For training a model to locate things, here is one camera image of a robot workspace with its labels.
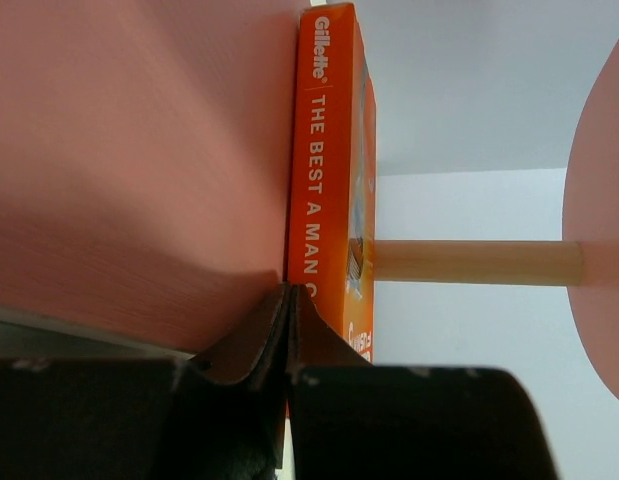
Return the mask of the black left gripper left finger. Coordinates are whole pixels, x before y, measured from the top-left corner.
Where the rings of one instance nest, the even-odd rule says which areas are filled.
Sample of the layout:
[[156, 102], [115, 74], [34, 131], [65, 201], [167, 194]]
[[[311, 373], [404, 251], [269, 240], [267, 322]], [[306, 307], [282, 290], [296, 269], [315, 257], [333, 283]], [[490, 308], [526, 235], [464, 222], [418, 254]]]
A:
[[292, 289], [190, 358], [0, 357], [0, 479], [271, 479]]

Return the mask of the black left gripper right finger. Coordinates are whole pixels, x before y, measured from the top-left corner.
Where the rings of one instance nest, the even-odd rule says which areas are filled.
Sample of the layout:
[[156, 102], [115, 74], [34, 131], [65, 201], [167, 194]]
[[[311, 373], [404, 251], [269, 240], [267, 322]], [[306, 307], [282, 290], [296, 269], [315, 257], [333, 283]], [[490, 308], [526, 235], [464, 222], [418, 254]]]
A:
[[553, 479], [535, 408], [508, 372], [375, 366], [291, 291], [289, 409], [300, 479]]

